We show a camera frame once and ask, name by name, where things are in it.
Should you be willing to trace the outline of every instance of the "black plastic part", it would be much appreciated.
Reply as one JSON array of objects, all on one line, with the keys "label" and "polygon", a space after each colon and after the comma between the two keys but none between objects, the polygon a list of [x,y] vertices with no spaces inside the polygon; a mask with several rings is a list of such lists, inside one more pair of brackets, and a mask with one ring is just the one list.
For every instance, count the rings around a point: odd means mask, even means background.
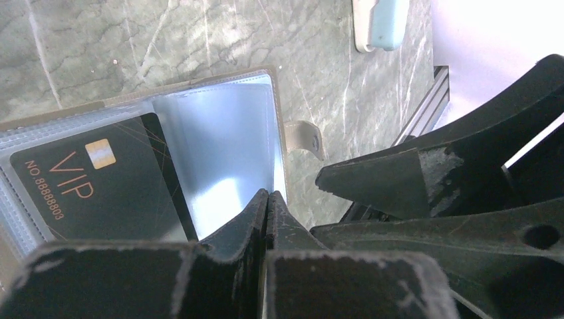
[{"label": "black plastic part", "polygon": [[200,242],[207,253],[196,258],[187,287],[193,298],[187,299],[180,318],[258,316],[268,197],[259,190],[239,215]]},{"label": "black plastic part", "polygon": [[360,203],[352,203],[349,209],[347,209],[347,211],[341,218],[341,223],[346,223],[349,221],[368,221],[368,220],[389,221],[390,215]]},{"label": "black plastic part", "polygon": [[451,215],[564,112],[564,60],[551,55],[470,114],[393,148],[324,167],[324,191],[401,219]]},{"label": "black plastic part", "polygon": [[431,256],[448,275],[455,298],[474,312],[554,318],[564,315],[562,211],[564,198],[494,213],[339,223],[311,232],[330,249]]},{"label": "black plastic part", "polygon": [[268,318],[457,318],[444,273],[418,253],[267,253]]},{"label": "black plastic part", "polygon": [[564,126],[509,168],[519,194],[530,203],[564,196]]},{"label": "black plastic part", "polygon": [[504,169],[492,172],[484,186],[475,194],[451,212],[452,216],[489,213],[490,211],[503,211],[524,205],[529,205],[521,194],[516,191],[515,183],[510,173]]},{"label": "black plastic part", "polygon": [[49,243],[28,259],[0,318],[177,317],[197,254],[195,243]]},{"label": "black plastic part", "polygon": [[288,211],[279,191],[268,200],[266,243],[270,249],[327,249]]}]

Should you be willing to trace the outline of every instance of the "light blue object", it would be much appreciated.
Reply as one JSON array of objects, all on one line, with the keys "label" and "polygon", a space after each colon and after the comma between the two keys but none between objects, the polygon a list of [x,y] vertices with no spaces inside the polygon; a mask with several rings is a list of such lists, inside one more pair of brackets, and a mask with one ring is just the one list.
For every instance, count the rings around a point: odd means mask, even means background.
[{"label": "light blue object", "polygon": [[166,122],[163,131],[199,239],[239,214],[260,188],[285,197],[269,76],[170,94],[154,105]]},{"label": "light blue object", "polygon": [[354,41],[362,53],[393,51],[404,39],[409,0],[352,0]]}]

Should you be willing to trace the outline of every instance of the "black card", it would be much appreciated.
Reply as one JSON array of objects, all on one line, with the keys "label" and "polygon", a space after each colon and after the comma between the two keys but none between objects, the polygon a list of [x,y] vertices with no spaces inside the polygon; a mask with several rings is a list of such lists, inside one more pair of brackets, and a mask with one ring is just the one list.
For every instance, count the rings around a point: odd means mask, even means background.
[{"label": "black card", "polygon": [[10,162],[58,239],[197,240],[154,113],[16,152]]}]

